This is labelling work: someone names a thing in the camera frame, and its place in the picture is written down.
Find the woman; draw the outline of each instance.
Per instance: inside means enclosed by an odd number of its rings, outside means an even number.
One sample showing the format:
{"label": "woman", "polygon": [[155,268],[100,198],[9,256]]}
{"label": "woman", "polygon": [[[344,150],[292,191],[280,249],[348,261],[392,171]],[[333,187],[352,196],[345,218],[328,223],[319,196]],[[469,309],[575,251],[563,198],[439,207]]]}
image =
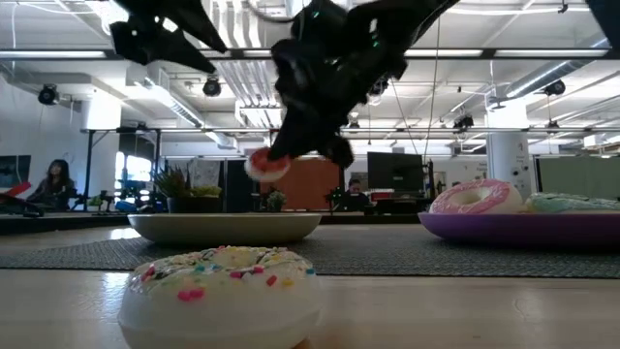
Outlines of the woman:
{"label": "woman", "polygon": [[56,209],[69,209],[69,199],[75,194],[76,185],[69,177],[69,164],[56,159],[49,164],[47,176],[37,190],[26,199],[31,203],[54,206]]}

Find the wooden table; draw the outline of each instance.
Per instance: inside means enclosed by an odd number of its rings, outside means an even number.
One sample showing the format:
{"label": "wooden table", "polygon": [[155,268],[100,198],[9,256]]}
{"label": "wooden table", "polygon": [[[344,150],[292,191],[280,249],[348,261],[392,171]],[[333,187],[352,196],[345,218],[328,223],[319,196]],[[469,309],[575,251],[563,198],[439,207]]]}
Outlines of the wooden table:
{"label": "wooden table", "polygon": [[[356,232],[355,226],[346,228]],[[0,254],[136,235],[127,228],[105,228],[0,237]],[[127,276],[84,270],[0,270],[0,348],[127,349],[116,323]],[[324,318],[296,349],[620,347],[620,282],[614,280],[322,277],[322,281]]]}

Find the white column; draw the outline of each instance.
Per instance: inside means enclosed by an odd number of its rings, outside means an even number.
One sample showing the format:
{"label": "white column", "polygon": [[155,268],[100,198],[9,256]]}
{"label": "white column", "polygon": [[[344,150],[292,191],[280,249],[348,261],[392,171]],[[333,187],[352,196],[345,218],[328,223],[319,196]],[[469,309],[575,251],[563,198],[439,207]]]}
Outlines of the white column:
{"label": "white column", "polygon": [[[82,113],[85,129],[109,130],[120,126],[120,101],[106,92],[97,91],[92,100],[82,102]],[[95,142],[99,141],[93,147],[89,193],[84,193],[89,196],[98,195],[102,190],[108,190],[109,194],[114,192],[119,136],[115,132],[104,134],[97,132],[93,138]]]}
{"label": "white column", "polygon": [[[503,109],[487,110],[487,126],[492,128],[528,127],[526,105],[522,100],[508,101]],[[523,199],[532,194],[527,134],[491,133],[486,138],[489,177],[510,182]]]}

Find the pink frosted donut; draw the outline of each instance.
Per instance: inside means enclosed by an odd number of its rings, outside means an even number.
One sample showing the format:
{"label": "pink frosted donut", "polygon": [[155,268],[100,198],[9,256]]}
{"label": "pink frosted donut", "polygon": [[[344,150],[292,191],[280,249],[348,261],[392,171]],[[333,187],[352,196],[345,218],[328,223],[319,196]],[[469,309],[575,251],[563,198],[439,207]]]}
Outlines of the pink frosted donut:
{"label": "pink frosted donut", "polygon": [[518,213],[523,200],[511,183],[480,179],[452,187],[440,194],[430,213]]}

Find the gray partition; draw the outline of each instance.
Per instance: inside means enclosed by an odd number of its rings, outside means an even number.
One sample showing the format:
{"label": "gray partition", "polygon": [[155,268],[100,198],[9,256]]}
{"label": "gray partition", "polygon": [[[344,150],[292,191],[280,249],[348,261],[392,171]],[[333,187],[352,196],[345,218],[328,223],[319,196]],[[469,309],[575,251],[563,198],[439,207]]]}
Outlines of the gray partition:
{"label": "gray partition", "polygon": [[620,158],[542,158],[539,167],[543,192],[612,200],[620,197]]}

